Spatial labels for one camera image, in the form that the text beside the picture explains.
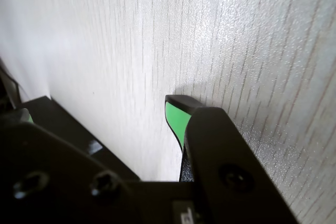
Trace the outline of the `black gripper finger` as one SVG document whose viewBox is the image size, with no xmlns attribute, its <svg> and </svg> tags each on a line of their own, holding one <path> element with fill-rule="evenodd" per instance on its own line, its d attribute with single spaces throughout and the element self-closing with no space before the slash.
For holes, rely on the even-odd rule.
<svg viewBox="0 0 336 224">
<path fill-rule="evenodd" d="M 1 223 L 139 223 L 119 176 L 34 124 L 1 115 Z"/>
<path fill-rule="evenodd" d="M 185 149 L 207 223 L 296 223 L 222 108 L 170 94 L 165 97 L 165 118 Z"/>
</svg>

